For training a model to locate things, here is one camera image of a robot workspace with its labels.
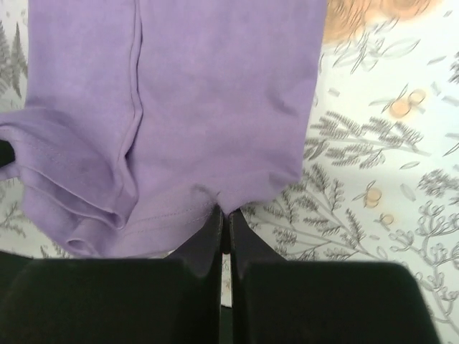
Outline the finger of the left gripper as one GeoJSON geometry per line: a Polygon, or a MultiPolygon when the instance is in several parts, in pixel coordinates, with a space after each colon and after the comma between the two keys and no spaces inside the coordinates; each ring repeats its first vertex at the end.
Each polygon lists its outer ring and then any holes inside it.
{"type": "Polygon", "coordinates": [[[11,143],[0,140],[0,167],[7,166],[15,161],[15,152],[11,143]]]}

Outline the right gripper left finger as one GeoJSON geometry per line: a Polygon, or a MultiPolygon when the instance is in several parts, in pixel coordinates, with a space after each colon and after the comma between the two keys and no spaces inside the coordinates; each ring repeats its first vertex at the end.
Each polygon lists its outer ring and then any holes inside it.
{"type": "Polygon", "coordinates": [[[217,343],[223,224],[163,259],[34,259],[1,280],[1,341],[217,343]]]}

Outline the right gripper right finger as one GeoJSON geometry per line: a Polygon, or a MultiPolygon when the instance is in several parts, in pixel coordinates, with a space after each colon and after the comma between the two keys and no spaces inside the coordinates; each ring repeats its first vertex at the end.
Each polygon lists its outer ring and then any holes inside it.
{"type": "Polygon", "coordinates": [[[227,220],[235,343],[438,343],[420,289],[392,262],[288,261],[240,211],[227,220]]]}

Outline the purple t shirt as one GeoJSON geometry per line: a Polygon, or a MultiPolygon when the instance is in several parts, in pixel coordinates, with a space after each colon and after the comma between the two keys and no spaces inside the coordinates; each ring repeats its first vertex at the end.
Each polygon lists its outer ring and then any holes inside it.
{"type": "Polygon", "coordinates": [[[146,257],[298,181],[325,1],[31,1],[22,210],[80,257],[146,257]]]}

